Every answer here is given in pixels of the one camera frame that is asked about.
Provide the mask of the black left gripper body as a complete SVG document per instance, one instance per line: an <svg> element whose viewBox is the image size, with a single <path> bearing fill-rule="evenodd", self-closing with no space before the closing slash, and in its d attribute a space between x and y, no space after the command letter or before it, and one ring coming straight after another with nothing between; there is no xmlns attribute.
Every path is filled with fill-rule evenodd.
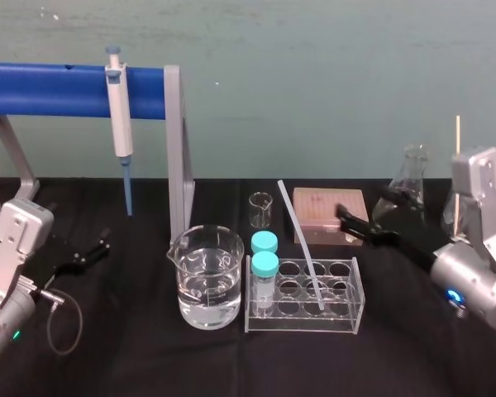
<svg viewBox="0 0 496 397"><path fill-rule="evenodd" d="M87 265L85 255L65 239L51 235L46 243L31 255L22 275L31 280L37 289L46 289L62 275L77 275Z"/></svg>

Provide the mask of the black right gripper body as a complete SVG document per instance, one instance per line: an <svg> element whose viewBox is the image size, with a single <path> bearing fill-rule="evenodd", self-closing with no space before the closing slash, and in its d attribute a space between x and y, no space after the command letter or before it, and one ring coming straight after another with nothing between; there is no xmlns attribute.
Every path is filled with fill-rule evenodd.
<svg viewBox="0 0 496 397"><path fill-rule="evenodd" d="M436 260L429 246L396 232L374 232L370 237L370 243L373 246L393 248L423 271L431 271Z"/></svg>

